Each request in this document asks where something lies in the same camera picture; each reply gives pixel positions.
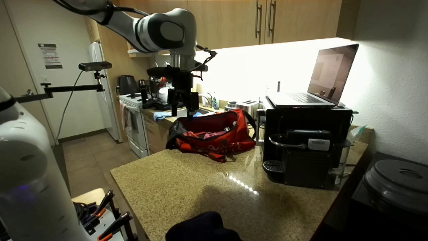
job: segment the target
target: tile floor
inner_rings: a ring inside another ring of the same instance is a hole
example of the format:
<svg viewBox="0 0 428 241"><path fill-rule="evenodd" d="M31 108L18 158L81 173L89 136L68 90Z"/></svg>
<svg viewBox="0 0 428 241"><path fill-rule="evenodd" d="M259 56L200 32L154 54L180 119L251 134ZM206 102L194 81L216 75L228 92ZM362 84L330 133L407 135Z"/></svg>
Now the tile floor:
<svg viewBox="0 0 428 241"><path fill-rule="evenodd" d="M102 133L62 145L72 197L96 188L113 190L116 207L122 213L130 211L110 174L111 169L139 159L127 142L117 144L108 133ZM133 220L131 226L136 232Z"/></svg>

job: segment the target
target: laptop keyboard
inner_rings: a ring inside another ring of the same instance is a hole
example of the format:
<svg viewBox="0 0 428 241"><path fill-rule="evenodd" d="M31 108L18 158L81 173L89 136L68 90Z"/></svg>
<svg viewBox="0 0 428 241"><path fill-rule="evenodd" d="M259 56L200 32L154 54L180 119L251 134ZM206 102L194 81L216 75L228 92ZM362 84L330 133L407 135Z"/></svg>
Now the laptop keyboard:
<svg viewBox="0 0 428 241"><path fill-rule="evenodd" d="M287 93L287 95L299 103L324 103L324 101L320 101L319 99L306 93Z"/></svg>

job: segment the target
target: paper notice on wall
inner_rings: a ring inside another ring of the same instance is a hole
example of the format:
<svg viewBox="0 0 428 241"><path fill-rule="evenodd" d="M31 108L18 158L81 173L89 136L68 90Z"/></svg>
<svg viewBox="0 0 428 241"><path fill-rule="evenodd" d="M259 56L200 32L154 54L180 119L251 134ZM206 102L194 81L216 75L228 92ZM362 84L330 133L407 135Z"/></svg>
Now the paper notice on wall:
<svg viewBox="0 0 428 241"><path fill-rule="evenodd" d="M46 69L62 69L61 61L59 60L56 44L39 43L39 48L43 54L43 63Z"/></svg>

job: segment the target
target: laptop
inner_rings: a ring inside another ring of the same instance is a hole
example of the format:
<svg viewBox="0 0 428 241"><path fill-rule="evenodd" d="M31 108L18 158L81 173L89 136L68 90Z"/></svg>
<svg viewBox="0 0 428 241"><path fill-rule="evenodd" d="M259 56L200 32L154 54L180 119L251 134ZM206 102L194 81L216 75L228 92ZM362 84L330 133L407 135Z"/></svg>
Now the laptop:
<svg viewBox="0 0 428 241"><path fill-rule="evenodd" d="M358 44L321 49L307 93L276 92L267 98L276 108L337 106L357 50Z"/></svg>

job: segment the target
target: dark cloth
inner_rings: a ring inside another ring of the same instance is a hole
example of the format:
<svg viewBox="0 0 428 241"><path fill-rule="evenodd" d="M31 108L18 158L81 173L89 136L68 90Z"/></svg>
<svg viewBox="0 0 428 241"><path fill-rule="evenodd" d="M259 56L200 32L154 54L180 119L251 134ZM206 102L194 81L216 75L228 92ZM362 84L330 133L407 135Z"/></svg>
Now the dark cloth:
<svg viewBox="0 0 428 241"><path fill-rule="evenodd" d="M223 227L217 212L206 212L172 226L166 241L241 241L239 234Z"/></svg>

